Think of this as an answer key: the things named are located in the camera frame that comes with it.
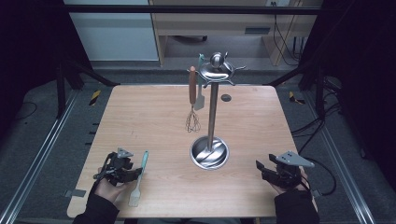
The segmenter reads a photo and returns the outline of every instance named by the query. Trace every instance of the round metal base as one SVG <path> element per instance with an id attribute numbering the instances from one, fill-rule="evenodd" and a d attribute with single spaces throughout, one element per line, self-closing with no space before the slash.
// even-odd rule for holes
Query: round metal base
<path id="1" fill-rule="evenodd" d="M 207 148 L 208 136 L 202 136 L 194 141 L 191 146 L 191 159 L 199 167 L 205 170 L 216 170 L 227 162 L 230 150 L 224 141 L 213 137 L 212 150 Z"/>

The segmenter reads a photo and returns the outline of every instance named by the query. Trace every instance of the table top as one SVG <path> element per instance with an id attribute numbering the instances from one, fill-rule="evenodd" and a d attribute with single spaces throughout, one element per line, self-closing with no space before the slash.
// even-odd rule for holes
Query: table top
<path id="1" fill-rule="evenodd" d="M 223 102 L 222 94 L 232 97 Z M 128 206 L 136 181 L 116 200 L 119 217 L 274 217 L 275 190 L 256 168 L 255 160 L 274 170 L 268 154 L 296 152 L 276 90 L 269 86 L 219 86 L 215 136 L 230 149 L 218 170 L 193 163 L 190 148 L 207 135 L 210 86 L 202 89 L 205 106 L 195 111 L 201 130 L 188 133 L 188 86 L 117 86 L 113 89 L 67 214 L 84 212 L 92 176 L 108 153 L 118 147 L 133 152 L 134 169 L 143 154 L 148 162 L 140 185 L 138 207 Z"/>

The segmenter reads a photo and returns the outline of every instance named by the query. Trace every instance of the whisk handle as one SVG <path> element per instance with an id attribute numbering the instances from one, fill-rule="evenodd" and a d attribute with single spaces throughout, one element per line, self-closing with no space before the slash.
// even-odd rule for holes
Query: whisk handle
<path id="1" fill-rule="evenodd" d="M 190 94 L 190 104 L 195 105 L 196 95 L 197 95 L 197 77 L 195 75 L 195 67 L 190 68 L 189 76 L 189 94 Z"/>

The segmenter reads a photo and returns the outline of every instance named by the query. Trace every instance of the wall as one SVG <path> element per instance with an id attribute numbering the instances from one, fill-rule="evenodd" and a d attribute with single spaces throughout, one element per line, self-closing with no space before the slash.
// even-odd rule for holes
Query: wall
<path id="1" fill-rule="evenodd" d="M 67 5 L 147 5 L 147 0 L 64 0 Z M 148 13 L 70 13 L 90 61 L 158 61 Z"/>

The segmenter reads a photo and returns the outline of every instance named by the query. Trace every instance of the whisk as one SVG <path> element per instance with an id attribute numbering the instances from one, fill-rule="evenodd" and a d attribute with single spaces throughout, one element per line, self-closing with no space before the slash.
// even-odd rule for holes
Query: whisk
<path id="1" fill-rule="evenodd" d="M 187 116 L 186 120 L 186 130 L 187 132 L 199 132 L 201 129 L 201 125 L 199 123 L 198 115 L 194 112 L 194 105 L 196 100 L 196 75 L 195 75 L 195 67 L 192 66 L 190 68 L 190 77 L 189 77 L 189 95 L 190 95 L 190 104 L 191 104 L 191 111 L 190 114 Z"/>

